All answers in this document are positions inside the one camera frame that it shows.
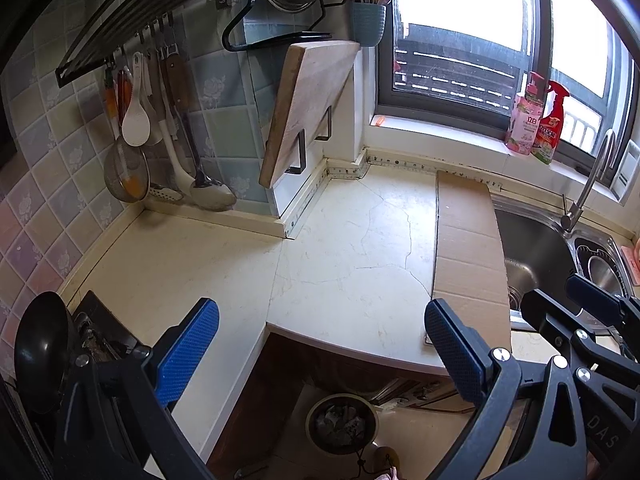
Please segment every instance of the white countertop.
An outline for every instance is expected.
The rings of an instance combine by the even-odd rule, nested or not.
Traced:
[[[145,211],[108,249],[88,290],[152,346],[201,297],[220,328],[174,409],[203,460],[238,399],[268,332],[364,360],[446,374],[424,340],[431,299],[436,181],[372,166],[332,180],[296,240]],[[512,333],[514,355],[547,362],[537,334]]]

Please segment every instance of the pot rack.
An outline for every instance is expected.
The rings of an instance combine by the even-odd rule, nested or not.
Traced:
[[[254,6],[255,0],[247,0],[242,10],[229,22],[225,30],[222,33],[222,46],[229,52],[242,52],[247,50],[257,50],[259,48],[269,48],[272,46],[279,46],[283,44],[291,43],[305,43],[307,41],[324,41],[330,40],[332,35],[330,32],[315,32],[314,29],[318,26],[322,20],[326,17],[326,9],[328,7],[340,7],[343,6],[348,0],[342,0],[336,4],[326,4],[324,0],[316,0],[320,5],[321,14],[320,17],[312,23],[309,30],[301,32],[292,32],[290,34],[282,34],[280,36],[274,36],[267,38],[266,40],[255,41],[255,43],[243,43],[232,44],[229,40],[231,32],[236,28],[238,23],[251,11]]]
[[[113,53],[131,38],[144,41],[143,31],[158,22],[162,30],[164,17],[170,23],[171,12],[187,0],[124,0],[114,11],[118,0],[105,0],[92,14],[69,47],[56,69],[58,85],[62,88],[75,79],[114,63]],[[218,7],[228,6],[228,0],[216,0]]]

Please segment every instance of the pink soap bottle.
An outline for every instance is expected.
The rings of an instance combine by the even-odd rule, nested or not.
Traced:
[[[538,85],[544,78],[535,72],[530,73],[530,81],[524,94],[516,94],[511,111],[509,129],[504,137],[504,143],[512,152],[529,155],[533,141],[536,139],[540,118],[545,104],[538,97]]]

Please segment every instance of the sink faucet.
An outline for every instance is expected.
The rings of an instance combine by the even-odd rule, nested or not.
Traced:
[[[578,202],[573,202],[569,211],[566,210],[566,205],[564,204],[564,195],[562,196],[562,206],[564,206],[564,215],[560,219],[560,227],[566,231],[567,233],[571,232],[575,225],[578,223],[578,219],[582,214],[582,208],[584,207],[584,203],[587,201],[587,197],[593,184],[596,181],[596,178],[604,174],[607,166],[611,161],[611,157],[613,156],[614,147],[615,147],[615,139],[616,134],[612,129],[607,130],[607,133],[604,134],[604,140],[602,141],[602,145],[598,150],[598,155],[596,156],[596,161],[593,163],[593,168],[591,168],[591,173],[587,179],[587,183],[584,185],[584,189],[582,193],[580,193],[580,198],[578,198]]]

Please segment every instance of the window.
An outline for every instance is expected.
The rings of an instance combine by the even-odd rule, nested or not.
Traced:
[[[622,157],[638,77],[590,0],[394,0],[392,16],[380,46],[379,113],[503,138],[533,70],[571,94],[556,158],[590,170],[610,128]]]

